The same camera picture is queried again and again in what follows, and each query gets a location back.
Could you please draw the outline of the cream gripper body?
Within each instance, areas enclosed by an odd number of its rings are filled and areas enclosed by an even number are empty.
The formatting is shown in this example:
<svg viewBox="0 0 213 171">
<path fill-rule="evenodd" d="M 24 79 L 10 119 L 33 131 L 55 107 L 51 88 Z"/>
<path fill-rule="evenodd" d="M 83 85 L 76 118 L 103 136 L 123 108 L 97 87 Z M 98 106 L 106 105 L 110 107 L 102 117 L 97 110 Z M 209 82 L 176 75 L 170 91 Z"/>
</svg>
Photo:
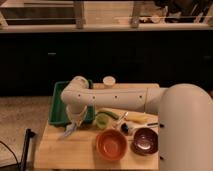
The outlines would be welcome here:
<svg viewBox="0 0 213 171">
<path fill-rule="evenodd" d="M 67 108 L 67 115 L 68 115 L 69 120 L 72 123 L 75 123 L 78 127 L 81 126 L 81 124 L 86 116 L 86 113 L 87 113 L 87 108 L 84 108 L 80 113 L 73 113 L 71 111 L 70 107 Z"/>
</svg>

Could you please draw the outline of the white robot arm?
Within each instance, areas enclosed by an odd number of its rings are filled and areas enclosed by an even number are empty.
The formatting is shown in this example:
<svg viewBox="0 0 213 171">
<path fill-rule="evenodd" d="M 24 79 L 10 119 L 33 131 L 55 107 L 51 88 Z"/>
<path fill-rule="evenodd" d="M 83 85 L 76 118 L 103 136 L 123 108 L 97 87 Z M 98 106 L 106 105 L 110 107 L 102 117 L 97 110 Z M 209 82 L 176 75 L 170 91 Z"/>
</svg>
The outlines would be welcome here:
<svg viewBox="0 0 213 171">
<path fill-rule="evenodd" d="M 213 171 L 213 99 L 196 85 L 90 89 L 84 77 L 76 76 L 61 99 L 74 122 L 83 119 L 88 106 L 154 114 L 159 171 Z"/>
</svg>

